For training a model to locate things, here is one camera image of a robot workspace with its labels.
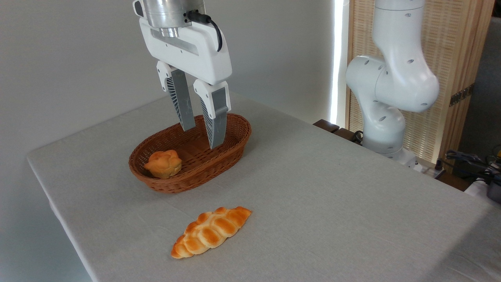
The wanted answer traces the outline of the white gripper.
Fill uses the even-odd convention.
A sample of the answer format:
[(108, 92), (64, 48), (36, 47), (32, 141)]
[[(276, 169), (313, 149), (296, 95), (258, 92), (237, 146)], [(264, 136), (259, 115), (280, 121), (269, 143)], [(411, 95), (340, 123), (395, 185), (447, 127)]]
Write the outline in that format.
[(218, 35), (212, 25), (193, 23), (179, 28), (178, 37), (169, 38), (163, 37), (144, 18), (139, 19), (139, 24), (148, 51), (159, 60), (158, 77), (171, 98), (182, 129), (188, 131), (196, 125), (186, 72), (197, 78), (194, 90), (202, 103), (209, 146), (211, 149), (220, 146), (227, 130), (227, 112), (231, 110), (225, 80), (232, 74), (232, 65), (224, 34), (218, 51)]

